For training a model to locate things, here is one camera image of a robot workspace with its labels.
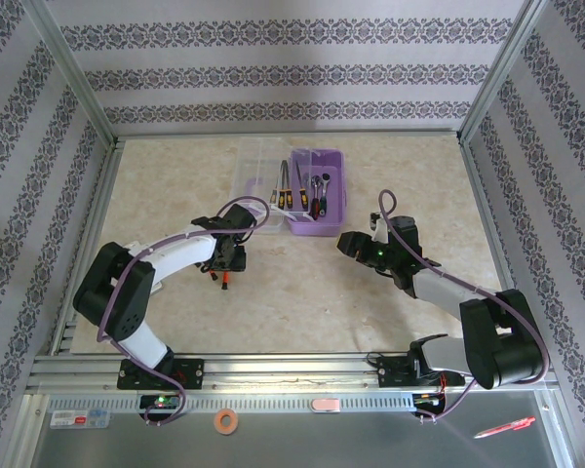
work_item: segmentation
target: screwdriver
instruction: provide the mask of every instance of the screwdriver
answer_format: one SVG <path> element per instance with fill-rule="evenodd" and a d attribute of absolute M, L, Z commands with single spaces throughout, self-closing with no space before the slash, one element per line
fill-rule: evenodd
<path fill-rule="evenodd" d="M 289 162 L 284 160 L 284 174 L 286 175 L 286 206 L 289 210 L 293 209 L 293 191 L 291 190 L 291 173 L 289 172 Z"/>
<path fill-rule="evenodd" d="M 280 175 L 277 175 L 277 180 L 275 181 L 275 188 L 271 193 L 271 205 L 275 205 L 277 203 L 277 184 L 280 181 Z"/>
<path fill-rule="evenodd" d="M 299 178 L 299 193 L 301 194 L 301 206 L 303 207 L 304 211 L 308 209 L 308 196 L 305 193 L 305 186 L 301 181 L 301 170 L 299 169 L 299 162 L 295 161 L 296 164 L 296 176 Z"/>
<path fill-rule="evenodd" d="M 284 189 L 284 167 L 287 165 L 286 160 L 282 161 L 282 165 L 280 166 L 280 178 L 281 178 L 281 185 L 280 185 L 280 198 L 277 203 L 277 208 L 280 210 L 284 209 L 284 202 L 286 200 L 286 190 Z"/>

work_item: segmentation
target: pen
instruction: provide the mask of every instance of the pen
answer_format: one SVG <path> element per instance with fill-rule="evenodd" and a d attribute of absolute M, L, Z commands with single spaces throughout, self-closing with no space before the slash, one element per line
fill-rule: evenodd
<path fill-rule="evenodd" d="M 524 429 L 531 425 L 531 423 L 535 422 L 534 416 L 525 417 L 524 419 L 518 419 L 517 421 L 510 422 L 509 424 L 504 424 L 498 427 L 492 427 L 491 429 L 487 429 L 486 431 L 482 431 L 475 436 L 475 439 L 482 439 L 483 437 L 493 436 L 494 434 L 500 434 L 501 432 L 508 431 L 513 429 L 514 431 L 519 431 L 520 429 Z"/>

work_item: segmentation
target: cable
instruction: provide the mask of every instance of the cable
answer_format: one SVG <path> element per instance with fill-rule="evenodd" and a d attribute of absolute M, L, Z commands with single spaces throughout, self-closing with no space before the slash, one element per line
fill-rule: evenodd
<path fill-rule="evenodd" d="M 392 207 L 388 211 L 386 211 L 386 209 L 383 205 L 383 196 L 384 195 L 388 195 L 392 199 Z M 460 278 L 457 278 L 456 276 L 450 275 L 449 273 L 444 272 L 444 271 L 436 268 L 431 263 L 429 263 L 427 260 L 425 260 L 422 256 L 420 256 L 418 253 L 416 253 L 414 251 L 414 249 L 412 249 L 408 245 L 408 243 L 399 235 L 397 230 L 392 226 L 392 224 L 390 223 L 390 221 L 388 219 L 388 216 L 397 209 L 397 196 L 391 190 L 388 190 L 388 189 L 381 190 L 381 192 L 379 192 L 378 202 L 379 202 L 379 210 L 381 211 L 381 215 L 383 216 L 383 219 L 385 220 L 386 225 L 388 226 L 388 229 L 390 230 L 392 235 L 399 242 L 399 244 L 401 244 L 401 246 L 406 251 L 408 251 L 408 253 L 411 256 L 413 256 L 418 262 L 420 262 L 420 264 L 422 266 L 433 271 L 435 274 L 437 274 L 441 277 L 444 277 L 450 281 L 453 281 L 454 283 L 461 286 L 462 288 L 465 288 L 473 293 L 480 294 L 483 297 L 493 301 L 498 306 L 500 306 L 500 308 L 502 308 L 503 310 L 505 310 L 509 314 L 511 314 L 516 320 L 518 320 L 518 322 L 520 322 L 520 324 L 523 327 L 525 327 L 526 331 L 529 332 L 530 335 L 535 340 L 535 344 L 537 344 L 537 348 L 539 349 L 539 352 L 541 353 L 543 363 L 542 363 L 541 371 L 535 377 L 521 380 L 518 383 L 530 384 L 530 383 L 536 383 L 536 382 L 539 382 L 540 380 L 542 380 L 544 378 L 544 376 L 546 375 L 548 368 L 550 367 L 550 357 L 548 355 L 548 350 L 546 349 L 546 344 L 544 343 L 544 340 L 542 339 L 541 335 L 537 332 L 535 327 L 533 325 L 531 325 L 528 322 L 528 320 L 525 319 L 525 317 L 523 317 L 520 314 L 520 312 L 518 312 L 516 309 L 514 309 L 509 304 L 505 303 L 503 300 L 496 297 L 494 294 L 491 294 L 485 290 L 481 290 L 481 289 L 477 288 L 476 286 L 471 285 L 470 283 L 468 283 Z M 475 383 L 476 383 L 476 381 L 473 379 L 470 382 L 470 384 L 466 387 L 464 392 L 459 396 L 459 398 L 457 398 L 457 400 L 455 400 L 455 402 L 450 407 L 448 407 L 448 409 L 445 409 L 441 414 L 439 414 L 437 416 L 433 415 L 432 419 L 435 421 L 436 419 L 440 419 L 440 418 L 444 417 L 446 414 L 450 413 L 457 405 L 459 405 L 461 403 L 461 401 L 464 399 L 466 394 L 471 390 L 471 388 L 475 385 Z M 423 413 L 426 413 L 428 415 L 432 414 L 431 412 L 424 411 L 424 410 L 420 410 L 419 412 L 423 412 Z"/>
<path fill-rule="evenodd" d="M 268 204 L 266 202 L 264 202 L 264 200 L 257 198 L 257 197 L 250 196 L 250 195 L 235 198 L 234 200 L 230 200 L 225 205 L 223 205 L 223 207 L 221 207 L 221 209 L 218 211 L 218 213 L 216 215 L 217 216 L 221 215 L 227 208 L 231 207 L 232 205 L 234 205 L 235 203 L 237 203 L 241 200 L 253 200 L 253 201 L 261 203 L 265 207 L 266 216 L 259 224 L 254 225 L 254 226 L 250 226 L 248 228 L 243 228 L 243 229 L 210 229 L 210 230 L 207 229 L 207 230 L 203 230 L 203 231 L 192 231 L 189 233 L 175 234 L 175 235 L 170 236 L 168 238 L 162 239 L 162 240 L 152 244 L 147 249 L 144 249 L 141 252 L 137 253 L 135 255 L 135 257 L 132 260 L 130 260 L 128 265 L 126 265 L 126 268 L 124 268 L 124 271 L 122 271 L 121 275 L 119 276 L 119 279 L 117 280 L 117 284 L 115 285 L 115 288 L 114 288 L 112 294 L 110 295 L 110 298 L 108 299 L 108 303 L 106 304 L 106 309 L 104 310 L 104 314 L 102 315 L 101 320 L 99 322 L 99 327 L 97 329 L 97 342 L 102 343 L 103 341 L 110 341 L 110 344 L 112 344 L 120 353 L 122 353 L 123 355 L 128 357 L 128 359 L 130 359 L 133 363 L 135 363 L 135 365 L 137 365 L 138 367 L 140 367 L 144 371 L 147 371 L 147 372 L 151 373 L 152 375 L 171 383 L 172 385 L 177 387 L 177 389 L 179 390 L 180 404 L 177 406 L 177 409 L 168 418 L 166 418 L 162 421 L 157 421 L 156 426 L 163 426 L 165 424 L 169 424 L 170 422 L 173 422 L 179 418 L 179 416 L 182 413 L 182 411 L 184 410 L 184 406 L 186 404 L 186 392 L 184 391 L 184 387 L 182 387 L 182 385 L 179 382 L 168 377 L 167 375 L 164 375 L 160 372 L 157 372 L 156 370 L 154 370 L 152 368 L 149 368 L 144 363 L 142 363 L 139 359 L 132 356 L 121 344 L 116 342 L 109 335 L 104 334 L 104 332 L 106 330 L 106 326 L 108 325 L 108 320 L 110 318 L 110 314 L 113 310 L 113 307 L 115 306 L 115 301 L 117 300 L 117 296 L 119 295 L 119 292 L 121 291 L 124 284 L 126 283 L 126 279 L 128 278 L 128 275 L 130 274 L 133 267 L 137 264 L 137 262 L 140 261 L 142 258 L 153 254 L 157 250 L 162 249 L 163 247 L 166 247 L 169 244 L 183 241 L 185 239 L 191 239 L 193 237 L 213 235 L 213 234 L 246 234 L 246 233 L 254 232 L 256 229 L 259 229 L 264 224 L 266 224 L 266 222 L 269 218 L 269 214 L 270 214 Z M 150 410 L 151 410 L 151 408 L 148 408 L 145 411 L 144 417 L 145 417 L 146 424 L 149 424 L 151 421 L 147 417 L 149 415 Z"/>
<path fill-rule="evenodd" d="M 256 223 L 257 223 L 257 221 L 254 221 L 252 223 L 252 227 L 255 227 Z M 236 244 L 238 244 L 239 246 L 242 246 L 243 244 L 245 244 L 247 241 L 250 240 L 250 238 L 252 237 L 253 234 L 254 234 L 254 232 L 250 231 L 250 233 L 247 236 L 245 236 L 243 239 L 237 241 Z"/>
<path fill-rule="evenodd" d="M 440 397 L 440 400 L 445 400 L 447 397 L 447 377 L 444 372 L 440 374 L 440 386 L 442 388 L 442 397 Z"/>
<path fill-rule="evenodd" d="M 365 360 L 369 366 L 373 366 L 375 369 L 377 369 L 377 367 L 378 367 L 377 358 L 371 358 L 371 354 L 376 354 L 377 358 L 383 358 L 383 354 L 377 353 L 375 351 L 370 351 L 367 354 L 367 357 L 365 358 Z"/>
<path fill-rule="evenodd" d="M 392 275 L 389 275 L 387 273 L 384 273 L 383 271 L 379 271 L 376 268 L 374 269 L 374 271 L 379 276 L 383 276 L 384 278 L 390 278 L 390 279 L 392 279 Z"/>
<path fill-rule="evenodd" d="M 461 395 L 459 395 L 459 397 L 457 397 L 457 400 L 452 402 L 452 404 L 450 404 L 450 406 L 448 408 L 445 408 L 445 410 L 442 411 L 440 414 L 434 414 L 431 411 L 428 411 L 426 409 L 419 409 L 419 408 L 416 408 L 416 412 L 420 412 L 422 414 L 425 414 L 426 416 L 428 416 L 427 420 L 431 419 L 433 422 L 436 422 L 438 419 L 442 419 L 443 417 L 449 415 L 455 408 L 457 408 L 457 406 L 463 401 L 463 399 L 466 398 L 466 395 L 468 395 L 468 392 L 470 392 L 470 390 L 472 390 L 476 385 L 477 385 L 477 380 L 472 379 L 470 381 L 470 383 L 468 384 L 468 386 L 464 389 L 464 391 L 461 392 Z"/>

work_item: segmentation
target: patterned wallpaper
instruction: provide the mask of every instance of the patterned wallpaper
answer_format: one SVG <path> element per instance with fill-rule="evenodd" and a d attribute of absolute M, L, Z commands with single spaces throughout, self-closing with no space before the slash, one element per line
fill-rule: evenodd
<path fill-rule="evenodd" d="M 585 1 L 554 1 L 470 147 L 585 452 Z"/>
<path fill-rule="evenodd" d="M 135 135 L 456 130 L 522 1 L 48 5 L 115 131 Z"/>
<path fill-rule="evenodd" d="M 21 4 L 0 0 L 0 466 L 105 150 Z"/>

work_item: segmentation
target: marble floor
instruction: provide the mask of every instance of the marble floor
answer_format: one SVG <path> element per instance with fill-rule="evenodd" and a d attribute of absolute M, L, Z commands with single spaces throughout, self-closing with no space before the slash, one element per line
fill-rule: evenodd
<path fill-rule="evenodd" d="M 392 189 L 398 215 L 415 218 L 423 254 L 478 285 L 499 288 L 488 242 L 454 136 L 284 136 L 297 147 L 339 148 L 348 185 L 343 231 L 369 232 L 377 195 Z M 99 244 L 157 240 L 192 218 L 214 215 L 232 186 L 236 136 L 130 140 Z M 335 248 L 334 238 L 255 234 L 247 271 L 224 292 L 196 268 L 164 282 L 147 323 L 176 352 L 304 353 L 407 349 L 457 320 L 408 297 Z M 71 351 L 113 353 L 79 318 Z"/>

